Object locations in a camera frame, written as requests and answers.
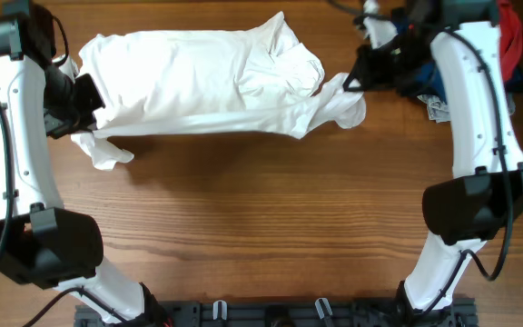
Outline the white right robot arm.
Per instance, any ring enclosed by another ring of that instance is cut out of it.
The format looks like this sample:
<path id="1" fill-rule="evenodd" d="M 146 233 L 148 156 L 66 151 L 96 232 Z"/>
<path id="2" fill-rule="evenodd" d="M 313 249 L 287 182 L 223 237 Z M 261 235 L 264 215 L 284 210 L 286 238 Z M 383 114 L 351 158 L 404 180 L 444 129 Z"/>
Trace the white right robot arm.
<path id="1" fill-rule="evenodd" d="M 393 299 L 359 304 L 357 319 L 364 326 L 466 326 L 472 305 L 454 300 L 460 278 L 479 262 L 479 250 L 501 236 L 494 268 L 482 271 L 497 280 L 523 213 L 523 152 L 501 71 L 499 4 L 409 1 L 383 15 L 377 2 L 366 1 L 349 13 L 366 44 L 344 89 L 441 94 L 453 143 L 452 179 L 422 197 L 429 233 L 414 270 Z"/>

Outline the white t-shirt with black print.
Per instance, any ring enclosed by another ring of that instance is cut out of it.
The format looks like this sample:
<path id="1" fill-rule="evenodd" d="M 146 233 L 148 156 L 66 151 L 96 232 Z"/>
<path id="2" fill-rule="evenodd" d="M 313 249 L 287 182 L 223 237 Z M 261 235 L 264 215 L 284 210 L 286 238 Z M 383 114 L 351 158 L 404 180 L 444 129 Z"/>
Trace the white t-shirt with black print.
<path id="1" fill-rule="evenodd" d="M 80 50 L 104 101 L 95 126 L 71 139 L 96 169 L 133 154 L 115 136 L 263 132 L 301 139 L 328 122 L 343 129 L 366 116 L 362 94 L 327 78 L 283 13 L 249 30 L 154 30 L 98 35 Z"/>

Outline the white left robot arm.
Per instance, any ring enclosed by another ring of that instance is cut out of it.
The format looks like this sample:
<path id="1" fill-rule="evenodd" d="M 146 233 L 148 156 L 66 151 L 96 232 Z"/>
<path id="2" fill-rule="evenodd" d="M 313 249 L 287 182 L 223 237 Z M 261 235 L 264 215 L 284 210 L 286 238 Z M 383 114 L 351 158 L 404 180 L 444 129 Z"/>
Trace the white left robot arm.
<path id="1" fill-rule="evenodd" d="M 71 295 L 106 325 L 170 326 L 148 288 L 104 256 L 96 221 L 67 210 L 57 189 L 48 140 L 86 130 L 104 104 L 91 76 L 64 70 L 63 32 L 31 1 L 0 14 L 0 275 Z"/>

